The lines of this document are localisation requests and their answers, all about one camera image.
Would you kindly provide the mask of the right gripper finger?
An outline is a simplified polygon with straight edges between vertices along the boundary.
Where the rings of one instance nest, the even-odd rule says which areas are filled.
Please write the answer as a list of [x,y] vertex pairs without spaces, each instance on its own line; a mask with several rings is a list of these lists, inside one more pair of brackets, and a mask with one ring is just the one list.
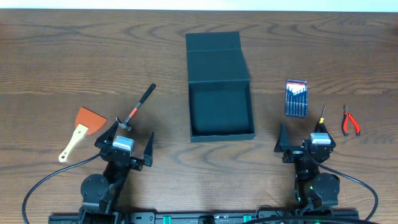
[[[327,129],[326,129],[326,127],[324,126],[324,128],[323,128],[323,131],[322,132],[320,132],[320,133],[328,133],[328,131],[327,131]],[[328,146],[336,146],[336,143],[334,142],[334,140],[333,140],[333,138],[330,136],[330,138],[331,138],[331,144],[316,144],[316,145],[328,145]]]
[[281,123],[279,137],[275,144],[274,152],[285,152],[289,150],[290,150],[289,138],[287,135],[285,123]]

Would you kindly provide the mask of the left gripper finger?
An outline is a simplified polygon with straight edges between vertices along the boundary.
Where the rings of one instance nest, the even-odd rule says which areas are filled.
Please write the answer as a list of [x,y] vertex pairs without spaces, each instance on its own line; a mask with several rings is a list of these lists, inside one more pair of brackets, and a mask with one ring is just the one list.
[[114,136],[119,127],[119,122],[116,121],[107,131],[105,131],[100,137],[95,141],[95,146],[97,148],[104,148],[112,145]]
[[151,167],[153,163],[153,143],[154,143],[154,132],[152,132],[146,148],[144,150],[143,164],[147,167]]

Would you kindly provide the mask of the black yellow screwdriver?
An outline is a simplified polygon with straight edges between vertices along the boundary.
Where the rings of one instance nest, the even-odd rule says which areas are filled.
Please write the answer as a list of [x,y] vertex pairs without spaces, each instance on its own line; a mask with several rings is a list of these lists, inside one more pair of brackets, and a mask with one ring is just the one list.
[[319,133],[319,132],[322,132],[323,131],[323,128],[324,128],[324,114],[325,114],[325,109],[326,109],[326,106],[324,106],[323,107],[323,110],[322,110],[322,114],[321,114],[321,116],[320,116],[320,119],[319,119],[319,122],[318,122],[318,124],[317,124],[317,128],[316,128],[316,131]]

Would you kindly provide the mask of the small claw hammer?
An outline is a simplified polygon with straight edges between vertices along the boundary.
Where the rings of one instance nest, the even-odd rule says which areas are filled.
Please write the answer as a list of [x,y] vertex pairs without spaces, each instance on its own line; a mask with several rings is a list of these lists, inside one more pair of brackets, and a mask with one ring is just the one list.
[[118,116],[116,117],[116,121],[119,123],[119,127],[121,127],[122,129],[128,130],[128,131],[131,131],[132,127],[129,124],[130,120],[137,113],[138,109],[144,104],[146,99],[150,96],[150,94],[154,91],[155,88],[156,88],[156,84],[152,83],[149,86],[149,88],[146,90],[146,92],[143,94],[143,96],[141,97],[141,99],[139,100],[137,105],[134,107],[134,109],[130,112],[130,114],[127,116],[127,118],[123,122],[121,122],[121,120],[119,119]]

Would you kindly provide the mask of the red black pliers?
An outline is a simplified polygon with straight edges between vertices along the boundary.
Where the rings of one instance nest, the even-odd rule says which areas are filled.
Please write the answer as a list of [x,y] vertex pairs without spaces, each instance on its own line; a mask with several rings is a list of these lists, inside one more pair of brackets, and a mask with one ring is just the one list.
[[343,120],[342,120],[342,124],[341,124],[341,128],[342,128],[342,133],[344,136],[348,136],[348,123],[351,123],[354,127],[355,130],[355,135],[360,136],[361,135],[361,128],[360,125],[358,124],[358,122],[354,119],[352,113],[350,112],[350,110],[348,109],[347,105],[344,105],[343,107],[344,109],[344,113],[343,113]]

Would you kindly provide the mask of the blue precision screwdriver set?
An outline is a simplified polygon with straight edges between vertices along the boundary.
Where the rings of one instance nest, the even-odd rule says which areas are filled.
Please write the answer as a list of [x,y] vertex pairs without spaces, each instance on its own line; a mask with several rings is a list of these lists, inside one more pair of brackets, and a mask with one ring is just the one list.
[[308,111],[308,86],[303,80],[286,80],[285,115],[306,118]]

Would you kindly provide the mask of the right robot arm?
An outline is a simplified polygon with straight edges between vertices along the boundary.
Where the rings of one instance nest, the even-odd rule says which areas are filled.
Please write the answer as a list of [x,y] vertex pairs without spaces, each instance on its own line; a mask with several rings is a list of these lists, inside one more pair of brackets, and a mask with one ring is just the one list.
[[318,124],[310,138],[300,146],[289,144],[285,124],[281,124],[274,152],[282,153],[283,163],[295,167],[295,215],[330,213],[338,205],[340,179],[335,174],[320,172],[320,164],[330,158],[336,143],[324,124]]

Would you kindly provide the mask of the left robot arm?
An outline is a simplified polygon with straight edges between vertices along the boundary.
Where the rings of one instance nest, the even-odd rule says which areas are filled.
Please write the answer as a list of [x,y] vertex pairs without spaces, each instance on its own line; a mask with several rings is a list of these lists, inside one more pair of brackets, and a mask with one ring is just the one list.
[[118,199],[131,170],[141,171],[153,163],[154,134],[151,134],[143,158],[132,156],[134,140],[117,136],[114,123],[95,141],[99,156],[107,162],[102,174],[89,175],[81,184],[83,197],[79,223],[129,223],[130,214],[117,210]]

